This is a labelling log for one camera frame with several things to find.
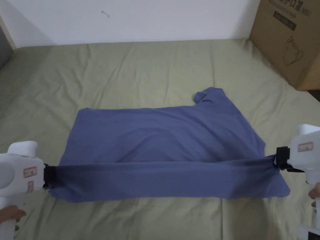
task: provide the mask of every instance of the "cardboard box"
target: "cardboard box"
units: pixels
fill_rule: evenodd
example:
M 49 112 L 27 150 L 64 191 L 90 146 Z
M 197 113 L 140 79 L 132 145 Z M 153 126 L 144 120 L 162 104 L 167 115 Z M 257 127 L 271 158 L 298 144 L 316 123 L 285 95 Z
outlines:
M 261 0 L 250 39 L 295 89 L 320 89 L 319 0 Z

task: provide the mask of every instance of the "blue fabric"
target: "blue fabric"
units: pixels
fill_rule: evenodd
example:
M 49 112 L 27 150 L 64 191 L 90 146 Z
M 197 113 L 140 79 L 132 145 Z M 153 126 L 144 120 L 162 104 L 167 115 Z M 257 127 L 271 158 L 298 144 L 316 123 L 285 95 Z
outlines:
M 50 192 L 69 202 L 272 197 L 290 192 L 274 156 L 222 89 L 194 106 L 83 109 Z

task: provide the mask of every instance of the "bed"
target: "bed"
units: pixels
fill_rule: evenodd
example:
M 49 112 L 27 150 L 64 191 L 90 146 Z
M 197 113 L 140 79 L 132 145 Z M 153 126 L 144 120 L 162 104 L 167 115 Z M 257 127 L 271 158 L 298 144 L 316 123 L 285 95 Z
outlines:
M 301 123 L 320 125 L 320 103 L 298 92 L 249 40 L 108 43 L 17 49 L 0 70 L 0 150 L 34 140 L 58 165 L 79 109 L 193 105 L 222 88 L 266 142 L 287 146 Z M 16 239 L 296 239 L 314 212 L 305 175 L 283 172 L 286 198 L 139 198 L 71 204 L 27 195 Z

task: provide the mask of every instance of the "sticker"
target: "sticker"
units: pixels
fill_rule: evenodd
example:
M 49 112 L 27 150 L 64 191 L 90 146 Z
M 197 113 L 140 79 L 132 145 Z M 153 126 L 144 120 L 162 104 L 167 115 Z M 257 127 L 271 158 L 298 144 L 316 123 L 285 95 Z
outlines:
M 37 175 L 37 167 L 30 167 L 23 170 L 23 177 L 28 178 Z
M 298 152 L 306 152 L 306 151 L 312 151 L 313 150 L 313 142 L 306 142 L 299 144 L 298 146 Z
M 31 193 L 33 191 L 33 181 L 28 182 L 28 191 L 27 193 Z

